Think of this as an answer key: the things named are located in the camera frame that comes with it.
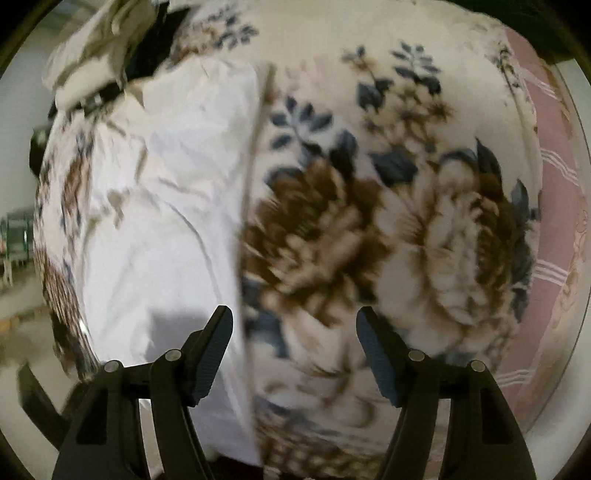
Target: green object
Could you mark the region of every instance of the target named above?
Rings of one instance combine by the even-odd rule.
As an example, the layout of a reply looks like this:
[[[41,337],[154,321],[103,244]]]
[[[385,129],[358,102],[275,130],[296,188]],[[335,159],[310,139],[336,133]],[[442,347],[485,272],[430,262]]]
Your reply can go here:
[[[29,261],[33,254],[33,209],[11,212],[0,220],[0,256],[8,261]]]

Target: white wall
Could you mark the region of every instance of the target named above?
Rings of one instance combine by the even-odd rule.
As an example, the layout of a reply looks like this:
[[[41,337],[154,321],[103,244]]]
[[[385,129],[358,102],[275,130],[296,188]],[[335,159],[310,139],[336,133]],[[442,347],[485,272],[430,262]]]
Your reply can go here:
[[[41,72],[56,38],[55,31],[37,27],[0,78],[0,216],[35,202],[29,146],[33,127],[47,121],[53,100]]]

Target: comforter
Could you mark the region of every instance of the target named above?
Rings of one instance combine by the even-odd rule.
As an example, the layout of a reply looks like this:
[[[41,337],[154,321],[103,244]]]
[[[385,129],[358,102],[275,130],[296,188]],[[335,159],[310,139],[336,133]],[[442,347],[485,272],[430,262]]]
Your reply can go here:
[[[183,109],[175,85],[261,62],[266,85],[234,88],[248,115],[219,95],[204,116],[226,126],[219,142],[191,141],[200,124],[183,131],[183,115],[207,95]],[[363,357],[358,309],[493,372],[525,318],[543,163],[519,72],[499,22],[444,2],[207,2],[153,79],[56,122],[35,231],[47,300],[90,371],[151,361],[233,305],[214,392],[253,448],[228,453],[211,430],[210,444],[301,476],[373,478],[398,412]],[[446,424],[443,408],[428,474]]]

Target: white sheet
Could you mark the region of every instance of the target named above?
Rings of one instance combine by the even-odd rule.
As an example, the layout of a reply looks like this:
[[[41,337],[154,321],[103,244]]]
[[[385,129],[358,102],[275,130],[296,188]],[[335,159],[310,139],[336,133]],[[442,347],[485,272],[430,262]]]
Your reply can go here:
[[[218,304],[232,309],[221,378],[191,415],[203,445],[246,463],[258,454],[234,272],[267,75],[266,64],[191,57],[126,91],[96,127],[96,224],[79,272],[101,361],[153,361],[201,329]]]

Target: floral fabric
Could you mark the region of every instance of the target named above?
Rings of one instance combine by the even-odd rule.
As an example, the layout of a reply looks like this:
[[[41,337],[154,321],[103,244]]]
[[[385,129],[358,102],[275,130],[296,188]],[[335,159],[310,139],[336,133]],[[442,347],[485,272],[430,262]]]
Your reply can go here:
[[[56,343],[55,351],[64,369],[75,364],[80,378],[88,378],[98,366],[75,281],[90,220],[92,124],[81,112],[73,117],[60,112],[56,117],[39,175],[34,222],[35,267],[43,296],[69,333],[64,343]]]
[[[373,478],[398,413],[358,309],[441,361],[495,370],[527,307],[541,157],[505,30],[443,2],[208,2],[178,52],[277,67],[242,263],[263,461]]]

